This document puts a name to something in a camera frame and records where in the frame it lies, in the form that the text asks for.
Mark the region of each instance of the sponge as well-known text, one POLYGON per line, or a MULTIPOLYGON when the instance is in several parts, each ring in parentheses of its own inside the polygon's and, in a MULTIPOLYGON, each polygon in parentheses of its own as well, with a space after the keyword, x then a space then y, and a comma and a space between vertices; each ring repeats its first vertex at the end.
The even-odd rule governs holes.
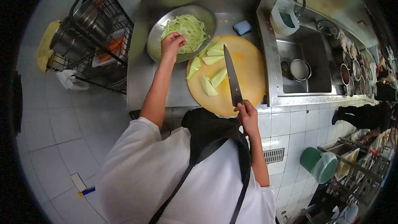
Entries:
POLYGON ((234 30, 239 34, 239 35, 243 35, 249 31, 251 31, 251 25, 249 22, 247 22, 247 20, 242 21, 240 23, 237 23, 236 25, 234 25, 234 30))

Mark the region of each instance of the yellow cutting board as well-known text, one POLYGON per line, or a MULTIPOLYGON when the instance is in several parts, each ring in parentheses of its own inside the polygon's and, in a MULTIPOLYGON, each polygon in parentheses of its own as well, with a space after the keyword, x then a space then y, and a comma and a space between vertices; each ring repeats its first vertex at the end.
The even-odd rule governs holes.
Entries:
MULTIPOLYGON (((213 42, 218 41, 225 42, 231 54, 242 98, 249 100, 253 106, 256 106, 266 94, 267 77, 264 57, 251 42, 243 38, 223 35, 215 37, 213 40, 213 42)), ((187 73, 192 60, 188 63, 187 73)), ((238 112, 234 112, 235 107, 232 106, 228 78, 225 78, 216 87, 217 96, 208 96, 202 87, 201 77, 203 75, 211 78, 224 67, 226 67, 225 59, 212 65, 206 65, 201 59, 201 67, 187 80, 187 83, 192 96, 202 107, 220 116, 236 116, 238 112)))

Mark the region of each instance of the small strainer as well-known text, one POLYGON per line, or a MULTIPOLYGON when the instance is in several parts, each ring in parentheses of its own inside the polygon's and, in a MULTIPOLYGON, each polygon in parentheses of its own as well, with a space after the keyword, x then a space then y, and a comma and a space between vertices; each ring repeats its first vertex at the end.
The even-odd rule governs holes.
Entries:
POLYGON ((211 43, 217 28, 216 16, 207 9, 200 6, 182 6, 167 13, 152 27, 152 30, 149 32, 147 41, 147 52, 153 60, 158 62, 160 61, 160 58, 162 56, 162 50, 160 47, 160 42, 162 41, 162 39, 160 37, 164 30, 163 26, 166 26, 167 21, 174 20, 176 19, 176 17, 182 16, 184 14, 192 14, 199 21, 203 22, 206 27, 205 32, 207 35, 210 36, 210 38, 207 37, 207 39, 202 43, 202 45, 196 52, 177 55, 176 62, 184 62, 191 59, 192 57, 195 57, 211 43))

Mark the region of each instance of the hand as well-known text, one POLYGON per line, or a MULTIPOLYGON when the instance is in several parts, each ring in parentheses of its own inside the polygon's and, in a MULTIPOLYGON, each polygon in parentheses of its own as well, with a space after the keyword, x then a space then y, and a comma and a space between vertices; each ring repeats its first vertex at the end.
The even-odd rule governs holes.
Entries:
POLYGON ((243 125, 243 135, 249 137, 260 137, 258 130, 257 110, 248 100, 243 100, 243 104, 238 103, 238 120, 243 125))
POLYGON ((168 34, 161 42, 162 60, 170 60, 176 62, 177 51, 180 47, 187 44, 186 35, 180 35, 177 32, 168 34))

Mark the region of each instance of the drain grate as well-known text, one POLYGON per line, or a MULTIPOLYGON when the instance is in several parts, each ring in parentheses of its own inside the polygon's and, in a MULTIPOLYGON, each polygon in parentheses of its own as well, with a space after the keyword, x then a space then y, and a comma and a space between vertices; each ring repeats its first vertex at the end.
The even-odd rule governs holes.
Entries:
POLYGON ((266 163, 276 163, 283 160, 283 154, 285 153, 285 148, 273 149, 264 152, 264 158, 266 163))

